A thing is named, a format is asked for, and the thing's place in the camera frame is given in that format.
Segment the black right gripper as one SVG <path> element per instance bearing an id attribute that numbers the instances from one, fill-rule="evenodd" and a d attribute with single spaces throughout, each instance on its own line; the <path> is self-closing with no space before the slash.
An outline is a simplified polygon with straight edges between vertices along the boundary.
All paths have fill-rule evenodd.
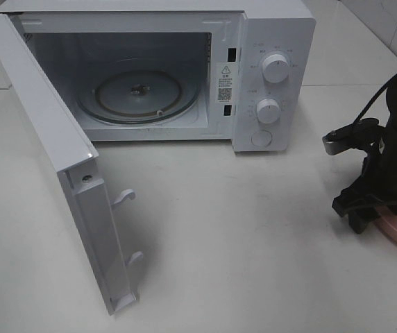
<path id="1" fill-rule="evenodd" d="M 332 208 L 362 234 L 380 215 L 376 208 L 387 207 L 397 215 L 397 128 L 391 122 L 381 126 L 375 118 L 365 118 L 332 130 L 322 138 L 328 155 L 349 149 L 364 151 L 360 176 L 333 199 Z"/>

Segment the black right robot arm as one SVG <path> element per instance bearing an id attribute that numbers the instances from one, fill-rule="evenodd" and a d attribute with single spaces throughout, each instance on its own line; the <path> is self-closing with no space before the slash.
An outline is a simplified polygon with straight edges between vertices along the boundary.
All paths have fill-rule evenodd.
<path id="1" fill-rule="evenodd" d="M 323 137 L 328 155 L 348 149 L 366 152 L 360 176 L 332 202 L 332 208 L 348 217 L 357 234 L 380 218 L 380 207 L 397 215 L 397 78 L 386 90 L 386 103 L 389 119 L 385 126 L 375 118 L 365 118 Z"/>

